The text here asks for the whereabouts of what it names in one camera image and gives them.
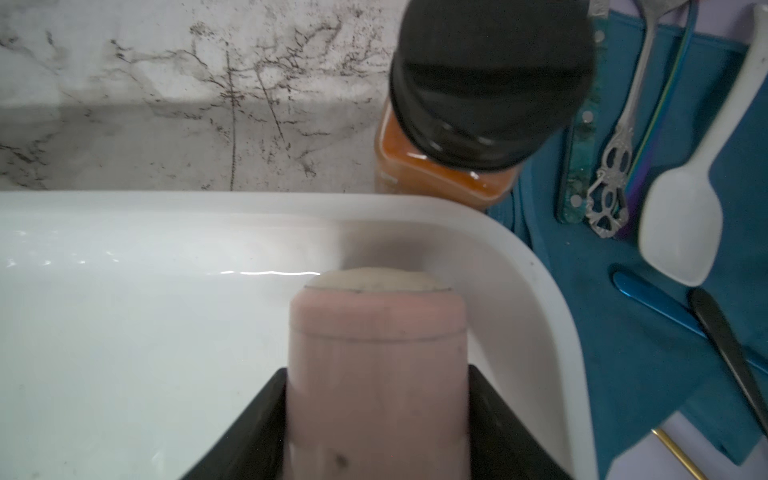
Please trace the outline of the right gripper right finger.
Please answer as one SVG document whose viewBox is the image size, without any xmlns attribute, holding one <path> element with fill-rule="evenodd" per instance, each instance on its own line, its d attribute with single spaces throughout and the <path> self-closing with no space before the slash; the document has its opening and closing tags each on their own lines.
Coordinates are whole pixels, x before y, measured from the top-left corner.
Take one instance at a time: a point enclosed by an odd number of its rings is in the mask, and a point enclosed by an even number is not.
<svg viewBox="0 0 768 480">
<path fill-rule="evenodd" d="M 472 480 L 568 479 L 474 365 L 469 367 Z"/>
</svg>

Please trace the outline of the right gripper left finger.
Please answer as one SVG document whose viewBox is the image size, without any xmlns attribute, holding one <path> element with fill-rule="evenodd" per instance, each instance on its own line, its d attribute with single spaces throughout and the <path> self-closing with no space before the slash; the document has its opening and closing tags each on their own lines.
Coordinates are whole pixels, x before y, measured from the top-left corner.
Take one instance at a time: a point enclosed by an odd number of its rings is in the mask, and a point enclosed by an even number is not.
<svg viewBox="0 0 768 480">
<path fill-rule="evenodd" d="M 183 480 L 283 477 L 287 370 L 278 369 Z"/>
</svg>

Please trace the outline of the pink sharpener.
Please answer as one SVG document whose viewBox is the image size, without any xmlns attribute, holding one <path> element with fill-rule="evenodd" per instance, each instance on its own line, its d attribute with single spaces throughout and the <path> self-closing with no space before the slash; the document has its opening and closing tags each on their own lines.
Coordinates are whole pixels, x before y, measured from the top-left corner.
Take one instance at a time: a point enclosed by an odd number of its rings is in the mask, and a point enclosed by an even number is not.
<svg viewBox="0 0 768 480">
<path fill-rule="evenodd" d="M 467 328 L 426 273 L 312 278 L 290 304 L 284 477 L 469 478 Z"/>
</svg>

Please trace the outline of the white storage box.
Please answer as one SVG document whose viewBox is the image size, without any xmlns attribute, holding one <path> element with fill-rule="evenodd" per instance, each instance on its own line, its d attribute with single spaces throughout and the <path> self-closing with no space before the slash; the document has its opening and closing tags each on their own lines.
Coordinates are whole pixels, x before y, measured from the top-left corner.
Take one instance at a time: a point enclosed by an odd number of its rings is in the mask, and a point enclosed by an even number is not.
<svg viewBox="0 0 768 480">
<path fill-rule="evenodd" d="M 287 361 L 310 277 L 428 272 L 467 301 L 470 360 L 577 479 L 598 475 L 583 354 L 548 270 L 427 197 L 1 195 L 1 475 L 177 479 Z"/>
</svg>

